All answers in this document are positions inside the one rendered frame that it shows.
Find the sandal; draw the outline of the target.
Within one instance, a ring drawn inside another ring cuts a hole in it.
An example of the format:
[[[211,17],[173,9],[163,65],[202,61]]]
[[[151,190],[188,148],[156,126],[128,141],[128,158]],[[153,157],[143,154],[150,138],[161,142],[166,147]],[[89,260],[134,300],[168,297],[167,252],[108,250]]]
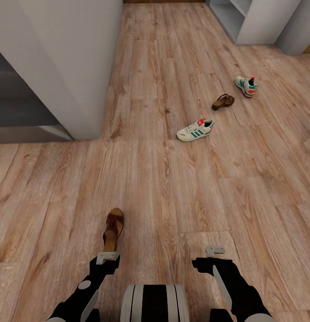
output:
[[[113,208],[106,219],[106,230],[103,233],[103,252],[116,252],[117,241],[124,227],[123,212],[119,208]]]
[[[229,107],[231,106],[235,101],[235,97],[232,97],[230,95],[225,95],[225,96],[220,96],[216,102],[213,103],[212,105],[212,110],[216,111],[218,110],[221,106]]]

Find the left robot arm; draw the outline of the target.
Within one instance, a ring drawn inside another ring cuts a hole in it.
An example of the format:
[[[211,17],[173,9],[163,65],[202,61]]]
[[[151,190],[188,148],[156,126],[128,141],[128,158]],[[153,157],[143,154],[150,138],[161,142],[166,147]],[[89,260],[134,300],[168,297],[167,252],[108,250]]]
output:
[[[85,322],[98,301],[99,287],[107,274],[119,267],[118,252],[99,252],[90,262],[90,275],[77,286],[76,292],[60,302],[46,322]]]

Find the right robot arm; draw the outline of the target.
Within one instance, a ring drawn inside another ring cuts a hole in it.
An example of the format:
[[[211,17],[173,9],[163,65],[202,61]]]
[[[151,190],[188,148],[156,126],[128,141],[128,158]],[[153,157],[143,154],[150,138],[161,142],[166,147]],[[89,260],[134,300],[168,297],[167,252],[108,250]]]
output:
[[[215,258],[215,254],[224,254],[222,246],[206,246],[205,258],[192,261],[199,273],[209,273],[215,277],[229,309],[237,322],[276,322],[254,286],[249,286],[240,275],[238,267],[229,258]]]

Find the gym shoe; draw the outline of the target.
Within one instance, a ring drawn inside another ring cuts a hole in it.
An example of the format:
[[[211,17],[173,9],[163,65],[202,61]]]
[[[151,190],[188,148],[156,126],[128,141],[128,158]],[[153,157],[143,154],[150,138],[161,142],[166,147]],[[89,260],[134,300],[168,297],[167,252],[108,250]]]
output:
[[[235,84],[238,88],[242,89],[245,97],[253,97],[258,88],[258,85],[255,84],[254,77],[243,78],[242,76],[238,76],[235,80]]]
[[[191,142],[198,138],[208,136],[211,133],[211,130],[214,125],[214,120],[203,120],[200,119],[197,122],[193,123],[192,125],[179,130],[176,133],[178,139],[183,142]]]

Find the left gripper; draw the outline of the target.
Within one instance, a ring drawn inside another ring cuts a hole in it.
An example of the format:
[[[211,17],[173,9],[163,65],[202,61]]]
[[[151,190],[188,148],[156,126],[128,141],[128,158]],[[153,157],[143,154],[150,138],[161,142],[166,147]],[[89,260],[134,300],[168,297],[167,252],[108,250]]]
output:
[[[117,259],[106,259],[102,265],[96,264],[96,259],[90,262],[90,274],[94,271],[98,271],[103,279],[107,274],[114,274],[115,269],[119,267],[120,255]]]

